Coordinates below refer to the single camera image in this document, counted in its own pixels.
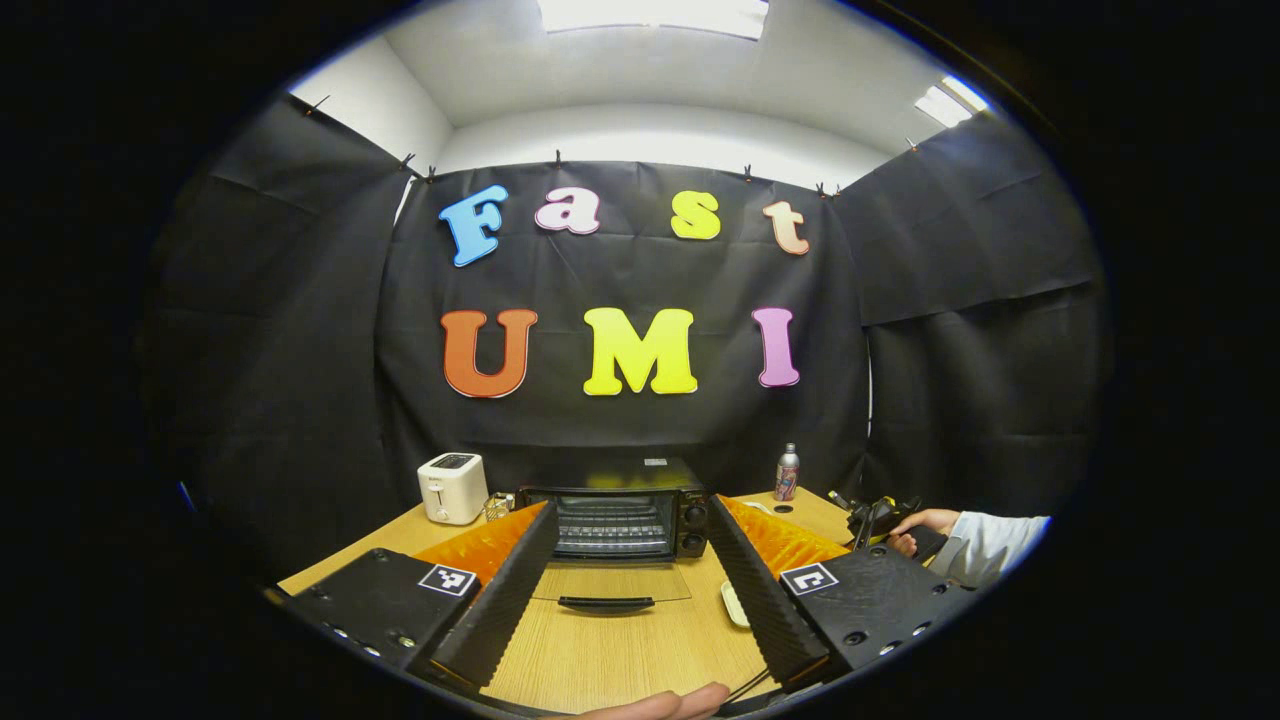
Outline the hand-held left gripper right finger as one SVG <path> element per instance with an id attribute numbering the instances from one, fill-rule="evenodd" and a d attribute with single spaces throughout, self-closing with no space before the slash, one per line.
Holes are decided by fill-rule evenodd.
<path id="1" fill-rule="evenodd" d="M 782 691 L 858 676 L 933 637 L 977 592 L 883 544 L 774 571 L 730 500 L 707 501 L 707 533 Z"/>

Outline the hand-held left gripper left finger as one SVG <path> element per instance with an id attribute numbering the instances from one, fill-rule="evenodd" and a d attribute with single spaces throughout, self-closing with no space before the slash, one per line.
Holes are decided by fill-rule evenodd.
<path id="1" fill-rule="evenodd" d="M 379 667 L 479 691 L 495 675 L 558 537 L 553 502 L 463 527 L 431 523 L 415 507 L 265 594 Z"/>

